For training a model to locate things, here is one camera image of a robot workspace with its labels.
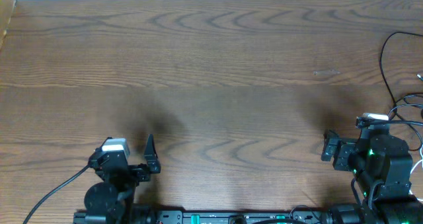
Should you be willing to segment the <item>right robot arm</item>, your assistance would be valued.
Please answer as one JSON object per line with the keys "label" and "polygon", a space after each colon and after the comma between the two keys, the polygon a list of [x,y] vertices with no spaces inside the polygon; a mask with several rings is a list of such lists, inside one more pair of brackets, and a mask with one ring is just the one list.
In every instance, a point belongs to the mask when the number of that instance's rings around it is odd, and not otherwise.
{"label": "right robot arm", "polygon": [[321,223],[422,222],[422,203],[410,194],[412,156],[406,141],[389,133],[388,125],[362,128],[358,139],[324,133],[322,161],[335,170],[353,174],[355,203],[334,205],[321,215]]}

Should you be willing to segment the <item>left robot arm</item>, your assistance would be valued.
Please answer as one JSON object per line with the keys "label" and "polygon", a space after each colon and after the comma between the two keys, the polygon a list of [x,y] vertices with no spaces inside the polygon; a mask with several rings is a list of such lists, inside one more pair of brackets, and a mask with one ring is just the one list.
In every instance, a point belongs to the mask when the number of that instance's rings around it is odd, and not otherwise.
{"label": "left robot arm", "polygon": [[135,190],[161,172],[152,134],[147,136],[144,163],[129,165],[130,150],[124,138],[107,137],[89,157],[88,167],[102,180],[84,197],[85,213],[75,216],[80,223],[131,223],[134,220]]}

